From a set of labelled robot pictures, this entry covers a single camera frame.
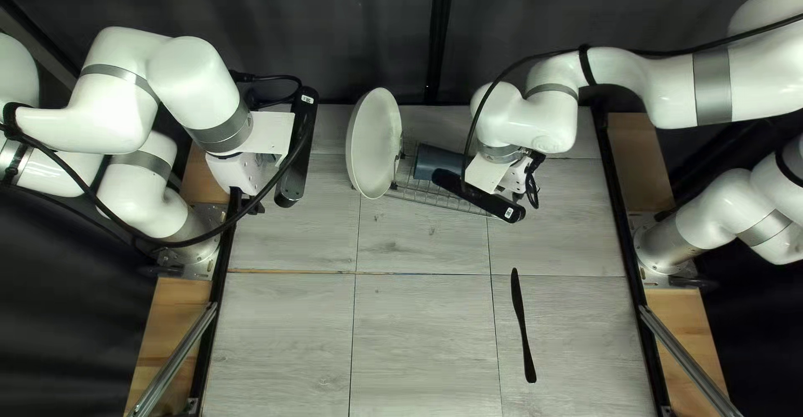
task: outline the white bracket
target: white bracket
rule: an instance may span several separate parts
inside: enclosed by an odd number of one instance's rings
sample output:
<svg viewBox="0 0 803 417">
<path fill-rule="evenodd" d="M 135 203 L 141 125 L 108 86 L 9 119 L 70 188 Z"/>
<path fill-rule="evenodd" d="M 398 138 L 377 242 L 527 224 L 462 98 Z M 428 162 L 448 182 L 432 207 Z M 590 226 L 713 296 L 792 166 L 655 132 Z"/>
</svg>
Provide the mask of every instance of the white bracket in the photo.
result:
<svg viewBox="0 0 803 417">
<path fill-rule="evenodd" d="M 294 113 L 253 112 L 254 128 L 236 149 L 218 155 L 206 154 L 217 184 L 228 192 L 236 186 L 253 196 L 271 179 L 290 149 Z"/>
</svg>

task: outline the black pole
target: black pole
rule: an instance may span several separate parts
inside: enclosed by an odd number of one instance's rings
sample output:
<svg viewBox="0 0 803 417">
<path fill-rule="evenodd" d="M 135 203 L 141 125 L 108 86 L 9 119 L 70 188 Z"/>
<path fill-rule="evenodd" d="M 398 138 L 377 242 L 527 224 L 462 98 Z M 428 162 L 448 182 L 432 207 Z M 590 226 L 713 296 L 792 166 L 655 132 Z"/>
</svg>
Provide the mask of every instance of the black pole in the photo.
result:
<svg viewBox="0 0 803 417">
<path fill-rule="evenodd" d="M 616 232 L 619 236 L 619 246 L 621 248 L 621 258 L 625 263 L 625 273 L 627 284 L 630 289 L 630 298 L 633 300 L 633 318 L 636 320 L 638 336 L 641 339 L 644 364 L 647 367 L 647 377 L 650 380 L 650 390 L 652 391 L 655 402 L 655 414 L 665 415 L 669 406 L 669 393 L 667 392 L 667 382 L 663 377 L 661 359 L 657 355 L 657 345 L 655 336 L 649 327 L 638 316 L 638 306 L 647 306 L 647 296 L 644 294 L 644 285 L 641 281 L 641 274 L 638 270 L 636 251 L 633 246 L 633 239 L 630 235 L 630 225 L 627 220 L 627 209 L 625 201 L 621 196 L 619 188 L 619 178 L 614 164 L 614 153 L 610 148 L 608 138 L 608 113 L 601 105 L 592 105 L 591 111 L 594 118 L 594 126 L 597 129 L 597 142 L 600 145 L 600 155 L 602 166 L 605 169 L 605 178 L 608 184 L 608 194 L 610 195 L 610 205 L 614 211 L 614 221 L 616 222 Z"/>
<path fill-rule="evenodd" d="M 230 188 L 229 206 L 226 210 L 226 215 L 231 216 L 240 210 L 243 201 L 243 192 L 240 188 Z M 215 273 L 212 275 L 212 290 L 210 292 L 209 301 L 217 302 L 217 316 L 210 323 L 210 327 L 206 329 L 201 341 L 198 342 L 198 354 L 195 361 L 195 371 L 193 373 L 192 386 L 189 389 L 189 397 L 197 399 L 197 408 L 195 415 L 201 411 L 201 403 L 203 401 L 203 394 L 206 390 L 206 379 L 209 377 L 209 367 L 212 362 L 212 346 L 215 343 L 215 332 L 217 331 L 217 322 L 220 319 L 220 303 L 223 298 L 223 289 L 226 286 L 226 272 L 229 269 L 229 257 L 231 256 L 231 247 L 235 241 L 235 230 L 237 225 L 230 227 L 224 231 L 220 237 L 220 253 L 217 255 L 217 265 L 215 265 Z"/>
<path fill-rule="evenodd" d="M 430 56 L 427 60 L 427 83 L 424 85 L 424 104 L 437 101 L 437 90 L 441 83 L 443 52 L 447 45 L 447 28 L 451 0 L 432 0 L 430 14 Z"/>
</svg>

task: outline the wooden edge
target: wooden edge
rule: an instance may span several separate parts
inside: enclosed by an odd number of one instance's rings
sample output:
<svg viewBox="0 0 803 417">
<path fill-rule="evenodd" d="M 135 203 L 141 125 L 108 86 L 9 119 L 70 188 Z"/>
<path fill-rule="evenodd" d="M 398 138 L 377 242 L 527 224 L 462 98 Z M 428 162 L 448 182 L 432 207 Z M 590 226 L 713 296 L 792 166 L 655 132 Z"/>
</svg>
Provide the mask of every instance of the wooden edge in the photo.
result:
<svg viewBox="0 0 803 417">
<path fill-rule="evenodd" d="M 229 194 L 217 184 L 212 171 L 206 165 L 206 152 L 195 143 L 189 148 L 179 195 L 188 203 L 229 203 Z"/>
<path fill-rule="evenodd" d="M 675 206 L 655 127 L 643 113 L 610 113 L 608 137 L 628 211 Z M 645 289 L 647 303 L 689 354 L 727 393 L 699 289 Z M 672 409 L 678 417 L 719 417 L 677 361 L 658 343 Z"/>
<path fill-rule="evenodd" d="M 209 281 L 159 278 L 128 391 L 126 413 L 204 312 L 211 289 L 212 283 Z M 152 416 L 179 414 L 182 411 L 192 387 L 196 354 L 197 346 L 184 360 L 168 390 L 156 404 Z"/>
</svg>

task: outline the dark backdrop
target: dark backdrop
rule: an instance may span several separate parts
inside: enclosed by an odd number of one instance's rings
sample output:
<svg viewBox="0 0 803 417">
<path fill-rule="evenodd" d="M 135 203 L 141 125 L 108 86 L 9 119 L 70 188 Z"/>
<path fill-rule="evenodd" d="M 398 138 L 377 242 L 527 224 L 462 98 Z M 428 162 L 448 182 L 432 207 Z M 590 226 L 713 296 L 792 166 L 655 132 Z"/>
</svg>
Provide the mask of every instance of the dark backdrop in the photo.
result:
<svg viewBox="0 0 803 417">
<path fill-rule="evenodd" d="M 200 36 L 216 46 L 230 67 L 254 73 L 297 74 L 305 83 L 317 88 L 323 100 L 329 102 L 354 102 L 362 93 L 376 86 L 387 87 L 402 103 L 418 103 L 423 99 L 429 59 L 431 0 L 13 1 L 77 67 L 83 63 L 99 30 L 106 26 L 130 26 L 169 36 Z M 744 1 L 453 0 L 442 64 L 441 91 L 437 100 L 442 103 L 467 103 L 479 85 L 490 81 L 507 63 L 525 54 L 576 46 L 582 42 L 670 49 L 719 38 L 725 34 L 728 18 Z M 524 71 L 514 75 L 511 81 L 520 84 L 523 74 Z M 641 109 L 640 102 L 631 93 L 612 89 L 605 90 L 605 93 L 615 94 L 609 99 L 612 110 Z M 719 130 L 691 129 L 662 136 L 662 147 L 670 167 L 675 169 L 675 166 L 683 164 L 689 152 L 704 145 Z M 749 143 L 744 148 L 759 149 Z M 6 196 L 0 198 L 6 202 Z M 20 333 L 19 337 L 3 336 L 3 342 L 6 343 L 3 351 L 14 353 L 15 350 L 33 350 L 36 347 L 38 351 L 32 353 L 31 357 L 47 359 L 47 356 L 54 355 L 52 350 L 67 346 L 45 343 L 50 340 L 49 334 L 55 330 L 65 333 L 74 330 L 75 335 L 71 337 L 76 341 L 69 346 L 76 350 L 62 354 L 72 356 L 74 360 L 73 364 L 65 365 L 78 368 L 83 365 L 79 359 L 87 362 L 86 381 L 73 381 L 70 386 L 73 389 L 63 389 L 69 379 L 59 371 L 51 374 L 48 381 L 53 384 L 64 381 L 63 385 L 57 387 L 58 390 L 70 390 L 72 395 L 84 399 L 73 400 L 69 407 L 61 408 L 61 413 L 82 414 L 82 406 L 88 406 L 86 401 L 97 399 L 101 403 L 97 410 L 105 406 L 106 413 L 118 415 L 121 408 L 113 406 L 113 400 L 98 397 L 120 394 L 122 366 L 133 366 L 130 361 L 132 353 L 135 356 L 136 351 L 129 346 L 130 350 L 125 353 L 120 351 L 118 358 L 111 354 L 93 357 L 82 351 L 82 347 L 83 344 L 95 346 L 95 343 L 100 343 L 96 338 L 105 340 L 109 346 L 114 345 L 113 334 L 120 335 L 116 332 L 119 327 L 115 325 L 121 325 L 122 321 L 127 322 L 125 327 L 132 331 L 130 334 L 135 334 L 133 322 L 141 322 L 147 311 L 144 289 L 139 289 L 145 287 L 143 279 L 129 274 L 133 265 L 132 259 L 126 256 L 109 257 L 108 254 L 95 254 L 94 251 L 90 255 L 90 251 L 86 251 L 107 249 L 106 245 L 111 241 L 76 237 L 75 231 L 79 227 L 76 221 L 51 220 L 47 212 L 35 210 L 35 207 L 18 207 L 16 214 L 10 210 L 0 214 L 0 227 L 4 230 L 13 227 L 7 231 L 15 237 L 14 243 L 3 245 L 3 255 L 7 258 L 4 263 L 7 264 L 7 271 L 10 271 L 6 277 L 6 288 L 12 292 L 5 298 L 7 302 L 3 312 L 11 312 L 8 318 L 14 318 L 15 321 L 30 319 L 39 322 L 39 325 L 31 323 L 26 326 L 29 331 Z M 41 256 L 38 252 L 42 247 L 40 243 L 46 244 L 53 239 L 62 239 L 61 243 L 65 243 L 65 247 L 72 247 L 75 252 L 64 248 L 58 258 Z M 94 239 L 92 248 L 87 248 L 88 239 Z M 722 250 L 724 258 L 714 258 L 716 252 L 702 258 L 701 262 L 713 265 L 703 269 L 712 275 L 719 274 L 723 284 L 717 299 L 707 297 L 707 305 L 716 343 L 724 357 L 723 368 L 733 399 L 739 407 L 748 411 L 748 415 L 766 414 L 761 411 L 762 402 L 773 401 L 781 407 L 791 406 L 796 396 L 786 392 L 793 391 L 794 387 L 799 388 L 800 380 L 780 367 L 784 364 L 796 365 L 785 361 L 801 358 L 797 348 L 800 340 L 797 330 L 785 330 L 783 327 L 800 320 L 794 318 L 800 310 L 799 281 L 784 276 L 796 270 L 768 270 L 755 256 L 741 254 L 738 254 L 739 263 L 736 263 L 732 257 L 728 257 L 730 254 L 727 254 L 727 250 Z M 745 271 L 780 271 L 780 276 L 756 280 L 755 285 L 759 289 L 772 290 L 772 284 L 780 284 L 778 287 L 782 290 L 778 289 L 777 293 L 789 299 L 771 299 L 762 297 L 762 292 L 753 292 L 747 300 L 745 293 L 748 293 L 747 284 L 751 277 L 740 274 L 729 276 L 732 269 L 724 268 L 726 264 L 741 268 L 744 262 L 749 262 L 752 268 L 745 266 Z M 39 269 L 47 267 L 57 271 L 60 276 L 36 275 L 30 268 L 31 263 L 37 264 Z M 734 280 L 741 277 L 741 285 L 728 281 L 728 277 Z M 47 311 L 40 307 L 35 316 L 31 316 L 27 313 L 26 305 L 32 301 L 34 290 L 30 293 L 21 292 L 17 284 L 33 279 L 46 284 L 41 287 L 47 290 L 63 288 L 74 292 L 71 295 L 53 295 L 49 298 L 52 300 L 47 301 L 51 303 Z M 98 292 L 97 289 L 101 287 L 89 289 L 86 284 L 140 290 L 124 293 L 123 296 L 130 297 L 131 303 L 139 303 L 142 307 L 124 309 L 119 307 L 122 305 L 120 303 L 116 307 L 105 307 L 104 299 L 111 297 L 105 292 Z M 751 304 L 749 309 L 745 308 L 745 302 Z M 72 304 L 62 309 L 64 303 Z M 77 306 L 75 303 L 85 303 L 86 307 L 71 308 L 71 305 Z M 73 311 L 69 318 L 76 317 L 88 326 L 61 324 L 51 327 L 53 320 L 44 319 L 46 312 L 67 312 L 68 309 Z M 106 316 L 112 311 L 125 318 L 121 318 L 120 323 L 109 321 Z M 779 321 L 778 326 L 769 330 L 767 320 L 760 316 L 776 314 L 793 318 Z M 745 333 L 756 337 L 766 334 L 768 338 L 754 343 L 756 339 L 744 337 Z M 31 339 L 42 342 L 28 346 L 26 341 Z M 45 362 L 33 365 L 44 366 Z M 14 368 L 23 367 L 15 364 Z M 45 370 L 30 370 L 27 378 L 35 378 L 36 374 L 46 373 Z M 792 389 L 772 389 L 766 380 L 773 375 L 781 375 Z M 762 382 L 766 386 L 750 386 L 750 381 Z M 115 389 L 114 393 L 103 392 L 112 383 L 119 390 Z M 21 403 L 19 397 L 25 396 L 31 400 L 41 399 L 43 402 L 38 403 L 41 407 L 65 403 L 58 398 L 65 394 L 54 394 L 52 402 L 46 402 L 45 393 L 25 395 L 21 391 L 28 391 L 26 385 L 32 390 L 35 382 L 21 381 L 14 389 L 16 392 L 6 393 L 9 390 L 6 387 L 0 389 L 0 393 L 5 394 L 3 402 Z"/>
</svg>

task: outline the black cable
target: black cable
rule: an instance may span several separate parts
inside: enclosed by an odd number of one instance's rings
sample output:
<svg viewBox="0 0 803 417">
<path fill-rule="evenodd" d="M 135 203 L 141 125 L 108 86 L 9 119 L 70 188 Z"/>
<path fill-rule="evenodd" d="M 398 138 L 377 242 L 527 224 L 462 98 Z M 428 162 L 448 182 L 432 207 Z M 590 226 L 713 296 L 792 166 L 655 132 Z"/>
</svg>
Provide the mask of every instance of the black cable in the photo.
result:
<svg viewBox="0 0 803 417">
<path fill-rule="evenodd" d="M 689 54 L 689 53 L 697 53 L 699 51 L 708 50 L 714 47 L 723 46 L 725 44 L 729 44 L 731 42 L 740 41 L 745 38 L 749 38 L 751 36 L 755 36 L 757 34 L 766 33 L 767 31 L 775 30 L 776 28 L 781 28 L 782 26 L 790 25 L 794 22 L 799 22 L 803 20 L 803 13 L 799 13 L 798 15 L 793 15 L 790 18 L 785 18 L 783 20 L 779 20 L 778 22 L 773 22 L 768 25 L 759 26 L 758 28 L 754 28 L 752 30 L 734 34 L 732 36 L 728 36 L 727 38 L 717 39 L 716 41 L 706 42 L 704 44 L 700 44 L 698 46 L 693 46 L 689 48 L 683 48 L 680 50 L 670 50 L 670 51 L 652 51 L 652 50 L 634 50 L 628 49 L 631 53 L 640 54 L 643 56 L 678 56 L 680 54 Z"/>
<path fill-rule="evenodd" d="M 704 51 L 704 50 L 708 50 L 708 49 L 711 49 L 711 48 L 714 48 L 714 47 L 722 46 L 722 45 L 725 45 L 725 44 L 728 44 L 728 43 L 731 43 L 731 42 L 740 41 L 742 39 L 749 38 L 749 37 L 755 36 L 757 34 L 766 33 L 767 31 L 772 31 L 772 30 L 775 30 L 777 28 L 781 28 L 782 26 L 787 26 L 787 25 L 790 25 L 790 24 L 792 24 L 794 22 L 799 22 L 800 20 L 803 20 L 803 13 L 799 13 L 798 15 L 794 15 L 792 17 L 785 18 L 785 19 L 780 20 L 778 22 L 773 22 L 773 23 L 770 23 L 768 25 L 764 25 L 764 26 L 760 26 L 758 28 L 754 28 L 753 30 L 749 30 L 749 31 L 746 31 L 746 32 L 743 32 L 743 33 L 739 33 L 739 34 L 734 34 L 732 36 L 728 36 L 727 38 L 721 38 L 721 39 L 718 39 L 716 41 L 706 42 L 706 43 L 700 44 L 698 46 L 693 46 L 693 47 L 684 48 L 684 49 L 680 49 L 680 50 L 650 51 L 650 50 L 628 49 L 628 51 L 631 52 L 631 53 L 642 55 L 642 56 L 658 56 L 658 57 L 678 56 L 678 55 L 681 55 L 681 54 L 692 54 L 692 53 L 697 53 L 699 51 Z M 587 44 L 584 44 L 583 46 L 581 46 L 581 48 L 586 49 L 586 51 L 588 50 Z M 466 187 L 466 168 L 468 167 L 468 152 L 469 152 L 469 147 L 471 146 L 471 142 L 473 141 L 473 138 L 474 138 L 474 131 L 475 131 L 476 126 L 477 126 L 477 120 L 479 119 L 480 113 L 482 113 L 482 111 L 483 111 L 483 107 L 485 106 L 485 102 L 488 100 L 488 97 L 491 95 L 491 92 L 493 92 L 494 88 L 496 88 L 496 85 L 499 84 L 499 82 L 502 81 L 502 79 L 504 79 L 504 77 L 506 77 L 510 72 L 513 72 L 518 66 L 521 66 L 524 63 L 527 63 L 527 62 L 530 62 L 530 61 L 533 61 L 533 60 L 536 60 L 536 59 L 542 59 L 542 58 L 547 58 L 547 57 L 550 57 L 550 56 L 555 56 L 557 54 L 571 53 L 573 51 L 577 51 L 577 49 L 550 51 L 550 52 L 547 52 L 547 53 L 531 54 L 529 56 L 525 56 L 522 59 L 519 59 L 518 61 L 516 61 L 515 63 L 512 63 L 510 66 L 507 66 L 507 68 L 505 68 L 505 70 L 503 70 L 502 73 L 500 73 L 494 79 L 494 81 L 491 83 L 491 85 L 488 87 L 487 91 L 483 95 L 483 98 L 479 101 L 479 105 L 477 106 L 477 111 L 474 114 L 474 119 L 471 121 L 471 128 L 469 128 L 469 130 L 468 130 L 468 136 L 467 136 L 467 139 L 466 139 L 466 146 L 463 149 L 463 167 L 461 168 L 461 171 L 460 171 L 460 186 L 461 187 L 463 187 L 464 189 Z"/>
<path fill-rule="evenodd" d="M 281 179 L 284 173 L 290 168 L 290 166 L 296 160 L 298 155 L 301 153 L 302 147 L 306 145 L 307 141 L 309 141 L 312 138 L 312 128 L 308 128 L 306 132 L 304 132 L 304 136 L 302 137 L 301 141 L 298 144 L 296 144 L 296 147 L 287 155 L 286 159 L 282 162 L 282 166 L 279 166 L 279 170 L 277 170 L 274 176 L 271 177 L 271 180 L 269 180 L 267 184 L 259 191 L 259 193 L 256 196 L 254 196 L 254 198 L 250 199 L 246 204 L 246 206 L 240 209 L 240 211 L 236 215 L 228 217 L 225 223 L 197 237 L 177 242 L 166 242 L 165 240 L 146 235 L 145 233 L 136 229 L 135 227 L 129 226 L 119 216 L 115 215 L 115 213 L 111 211 L 108 207 L 106 207 L 106 204 L 104 204 L 97 197 L 97 194 L 95 194 L 95 192 L 84 182 L 84 179 L 81 178 L 81 176 L 75 172 L 75 169 L 67 165 L 67 163 L 60 156 L 56 155 L 53 150 L 48 148 L 42 142 L 26 135 L 25 133 L 21 133 L 17 130 L 14 130 L 13 128 L 10 128 L 5 124 L 0 124 L 0 130 L 2 130 L 3 132 L 10 131 L 12 133 L 16 133 L 15 134 L 16 140 L 19 140 L 32 147 L 41 150 L 45 155 L 47 155 L 51 160 L 53 160 L 56 165 L 58 165 L 61 169 L 63 169 L 64 172 L 66 172 L 67 175 L 69 175 L 70 178 L 72 178 L 72 180 L 79 186 L 79 188 L 81 188 L 81 190 L 84 191 L 84 193 L 89 197 L 92 203 L 95 204 L 95 206 L 97 206 L 103 213 L 105 213 L 106 216 L 109 217 L 109 219 L 114 221 L 115 224 L 117 224 L 117 226 L 121 227 L 122 229 L 134 235 L 135 237 L 145 240 L 149 243 L 153 243 L 157 247 L 161 248 L 185 248 L 187 246 L 192 246 L 194 244 L 212 238 L 222 233 L 229 227 L 235 225 L 240 218 L 242 218 L 245 215 L 248 215 L 248 212 L 251 211 L 254 207 L 256 207 L 257 204 L 259 204 L 259 201 L 261 201 L 271 191 L 271 189 L 276 185 L 276 183 Z"/>
<path fill-rule="evenodd" d="M 300 78 L 290 74 L 256 75 L 256 74 L 247 74 L 244 72 L 237 72 L 233 69 L 229 69 L 229 74 L 231 75 L 231 78 L 237 83 L 256 83 L 260 81 L 273 81 L 273 80 L 286 80 L 296 83 L 296 89 L 294 89 L 292 93 L 279 99 L 257 100 L 255 104 L 251 105 L 251 107 L 249 108 L 251 111 L 257 111 L 262 108 L 272 107 L 278 104 L 289 104 L 293 101 L 293 99 L 296 98 L 296 94 L 298 93 L 299 89 L 301 89 L 301 87 L 304 85 L 301 82 Z"/>
</svg>

